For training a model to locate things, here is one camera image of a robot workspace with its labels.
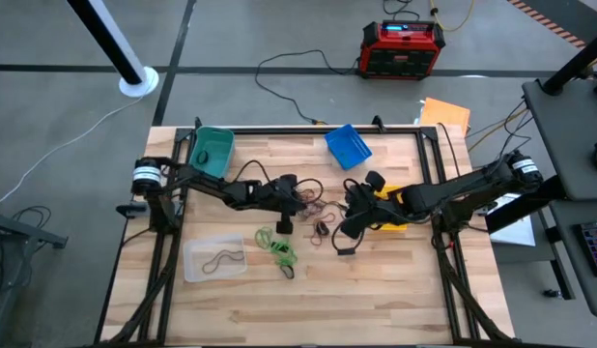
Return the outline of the blue plastic basket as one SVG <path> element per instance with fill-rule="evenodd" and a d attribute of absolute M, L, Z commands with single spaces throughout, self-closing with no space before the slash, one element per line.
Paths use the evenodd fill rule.
<path fill-rule="evenodd" d="M 350 170 L 372 156 L 364 140 L 350 124 L 325 135 L 329 151 L 344 170 Z"/>

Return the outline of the red rubber band tangle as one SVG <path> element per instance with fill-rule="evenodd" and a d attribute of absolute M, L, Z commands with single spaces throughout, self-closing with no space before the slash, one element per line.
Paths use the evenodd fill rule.
<path fill-rule="evenodd" d="M 344 215 L 348 210 L 347 206 L 339 202 L 325 201 L 322 198 L 316 198 L 315 192 L 311 188 L 301 190 L 298 194 L 301 201 L 306 204 L 306 209 L 298 213 L 298 216 L 302 219 L 319 216 L 325 207 L 336 207 L 341 215 Z"/>

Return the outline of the hazard-striped black mat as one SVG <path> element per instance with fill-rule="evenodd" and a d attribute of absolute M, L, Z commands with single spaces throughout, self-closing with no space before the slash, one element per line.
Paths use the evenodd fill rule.
<path fill-rule="evenodd" d="M 562 26 L 558 25 L 548 17 L 540 14 L 536 9 L 532 8 L 529 4 L 525 3 L 523 0 L 506 0 L 510 5 L 517 8 L 519 11 L 527 15 L 528 17 L 532 18 L 534 21 L 539 23 L 540 25 L 544 26 L 548 30 L 550 30 L 553 34 L 557 35 L 567 43 L 571 44 L 572 46 L 583 49 L 586 47 L 586 42 L 571 32 L 564 29 Z"/>

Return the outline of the white paper sheet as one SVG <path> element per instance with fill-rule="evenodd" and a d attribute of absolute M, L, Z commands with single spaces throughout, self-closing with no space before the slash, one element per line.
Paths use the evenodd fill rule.
<path fill-rule="evenodd" d="M 502 206 L 509 204 L 519 197 L 517 193 L 506 193 L 496 200 L 495 208 L 487 213 L 489 217 L 492 213 L 497 211 Z M 518 245 L 525 247 L 535 247 L 535 238 L 532 230 L 530 216 L 525 216 L 494 233 L 491 234 L 490 239 L 495 243 Z"/>

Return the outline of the clear plastic container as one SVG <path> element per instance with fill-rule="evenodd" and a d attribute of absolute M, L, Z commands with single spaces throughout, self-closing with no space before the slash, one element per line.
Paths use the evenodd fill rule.
<path fill-rule="evenodd" d="M 225 261 L 215 273 L 203 274 L 201 271 L 202 265 L 210 261 L 223 249 L 243 251 L 244 260 L 241 262 Z M 240 234 L 188 240 L 183 245 L 183 261 L 184 278 L 189 283 L 232 278 L 245 273 L 247 270 L 246 250 L 243 237 Z"/>

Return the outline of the green rubber band bunch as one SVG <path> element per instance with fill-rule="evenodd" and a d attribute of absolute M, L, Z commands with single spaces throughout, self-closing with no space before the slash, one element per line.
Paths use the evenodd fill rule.
<path fill-rule="evenodd" d="M 270 252 L 276 257 L 275 263 L 280 267 L 284 265 L 293 267 L 295 263 L 298 261 L 297 255 L 294 249 L 292 248 L 291 244 L 288 247 L 283 248 L 276 248 L 271 245 Z"/>

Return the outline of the black white pole with base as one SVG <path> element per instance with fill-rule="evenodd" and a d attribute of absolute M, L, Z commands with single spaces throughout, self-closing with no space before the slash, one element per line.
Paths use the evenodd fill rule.
<path fill-rule="evenodd" d="M 103 0 L 67 0 L 120 75 L 119 90 L 130 98 L 151 94 L 159 83 L 152 67 L 144 66 Z"/>

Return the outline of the backlit keyboard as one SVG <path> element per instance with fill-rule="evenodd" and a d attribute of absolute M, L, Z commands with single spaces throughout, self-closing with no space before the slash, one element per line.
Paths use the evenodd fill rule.
<path fill-rule="evenodd" d="M 597 222 L 577 224 L 574 230 L 589 267 L 597 277 Z"/>

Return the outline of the black slanted post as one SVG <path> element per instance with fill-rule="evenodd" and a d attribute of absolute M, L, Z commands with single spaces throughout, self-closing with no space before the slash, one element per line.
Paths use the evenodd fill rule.
<path fill-rule="evenodd" d="M 597 37 L 552 77 L 542 82 L 542 90 L 548 95 L 553 96 L 558 94 L 568 81 L 586 69 L 595 60 L 597 60 Z"/>

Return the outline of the black aluminium table frame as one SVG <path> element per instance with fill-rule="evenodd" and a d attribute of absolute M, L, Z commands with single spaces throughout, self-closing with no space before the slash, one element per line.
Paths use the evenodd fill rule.
<path fill-rule="evenodd" d="M 361 126 L 370 158 L 343 170 L 327 148 L 323 126 L 238 128 L 232 176 L 261 179 L 294 173 L 303 188 L 324 190 L 334 202 L 346 178 L 375 170 L 392 185 L 450 179 L 470 172 L 457 126 Z M 445 287 L 432 247 L 432 227 L 369 231 L 355 254 L 337 249 L 350 240 L 316 246 L 310 220 L 296 219 L 290 242 L 298 255 L 287 278 L 255 232 L 274 227 L 278 214 L 233 211 L 206 194 L 187 196 L 182 241 L 240 235 L 246 270 L 190 283 L 176 273 L 151 311 L 140 346 L 342 346 L 449 344 L 455 336 L 484 337 L 457 291 Z"/>

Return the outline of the red portable power station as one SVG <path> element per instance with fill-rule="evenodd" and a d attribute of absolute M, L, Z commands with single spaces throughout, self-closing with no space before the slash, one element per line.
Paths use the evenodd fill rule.
<path fill-rule="evenodd" d="M 362 32 L 357 74 L 363 78 L 422 80 L 445 47 L 434 21 L 373 21 Z"/>

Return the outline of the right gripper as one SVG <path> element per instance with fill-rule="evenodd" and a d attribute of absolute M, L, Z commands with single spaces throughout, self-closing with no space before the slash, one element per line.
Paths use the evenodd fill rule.
<path fill-rule="evenodd" d="M 352 178 L 343 181 L 348 210 L 340 229 L 347 237 L 357 240 L 366 228 L 373 225 L 408 223 L 402 216 L 399 203 L 382 200 L 376 195 L 384 184 L 385 179 L 376 171 L 369 171 L 362 184 Z"/>

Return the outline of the yellow plastic basket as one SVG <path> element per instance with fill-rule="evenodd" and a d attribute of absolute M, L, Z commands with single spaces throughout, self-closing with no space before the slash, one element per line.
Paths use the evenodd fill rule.
<path fill-rule="evenodd" d="M 401 188 L 400 186 L 384 186 L 382 190 L 375 191 L 374 195 L 379 197 L 382 200 L 387 200 L 388 194 L 391 191 L 395 191 L 400 188 Z M 382 230 L 382 231 L 405 231 L 407 229 L 407 225 L 406 224 L 395 225 L 395 224 L 387 223 L 387 224 L 383 224 L 383 225 L 375 225 L 375 226 L 373 226 L 373 229 L 374 230 Z"/>

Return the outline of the thin dark rubber band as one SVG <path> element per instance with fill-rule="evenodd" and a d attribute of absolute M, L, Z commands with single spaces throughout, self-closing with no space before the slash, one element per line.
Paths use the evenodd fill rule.
<path fill-rule="evenodd" d="M 210 261 L 202 265 L 201 271 L 205 275 L 213 274 L 217 269 L 223 265 L 225 261 L 229 262 L 241 262 L 244 260 L 243 251 L 231 251 L 228 249 L 221 250 L 216 256 Z"/>

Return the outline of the grey metal stand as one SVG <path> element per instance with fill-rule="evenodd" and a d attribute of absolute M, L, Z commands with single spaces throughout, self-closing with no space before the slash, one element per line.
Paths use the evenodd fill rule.
<path fill-rule="evenodd" d="M 64 248 L 68 238 L 44 230 L 51 218 L 45 206 L 24 208 L 12 217 L 0 213 L 0 342 L 20 290 L 32 275 L 32 258 L 45 246 Z"/>

